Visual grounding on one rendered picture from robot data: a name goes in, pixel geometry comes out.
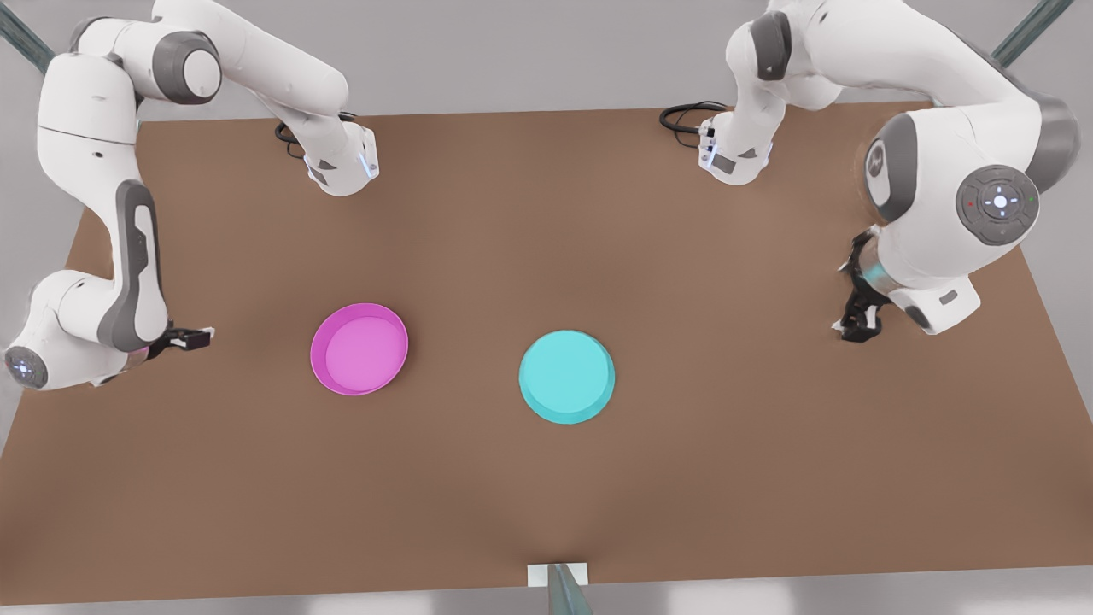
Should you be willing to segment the blue plate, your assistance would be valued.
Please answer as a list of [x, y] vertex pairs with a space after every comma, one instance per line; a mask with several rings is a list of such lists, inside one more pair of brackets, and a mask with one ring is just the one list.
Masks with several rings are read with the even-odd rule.
[[611, 401], [616, 363], [598, 339], [584, 331], [551, 331], [524, 351], [518, 385], [524, 404], [540, 418], [581, 424]]

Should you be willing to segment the silver frame post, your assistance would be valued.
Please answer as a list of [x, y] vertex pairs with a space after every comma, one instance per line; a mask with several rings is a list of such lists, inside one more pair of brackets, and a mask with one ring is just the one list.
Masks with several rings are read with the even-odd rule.
[[586, 563], [527, 565], [527, 587], [546, 588], [549, 615], [593, 615], [584, 593], [589, 586]]
[[1001, 67], [1010, 67], [1015, 60], [1038, 40], [1044, 32], [1049, 29], [1055, 20], [1074, 3], [1076, 0], [1038, 0], [1014, 29], [991, 52], [991, 57]]
[[47, 73], [56, 54], [3, 0], [0, 0], [0, 38], [15, 48], [42, 75]]

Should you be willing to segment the pink plate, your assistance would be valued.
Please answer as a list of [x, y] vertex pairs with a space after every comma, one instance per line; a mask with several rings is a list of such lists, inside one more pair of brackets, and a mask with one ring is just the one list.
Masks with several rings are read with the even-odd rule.
[[312, 339], [312, 371], [339, 395], [367, 395], [397, 378], [406, 365], [406, 323], [389, 307], [356, 303], [341, 307]]

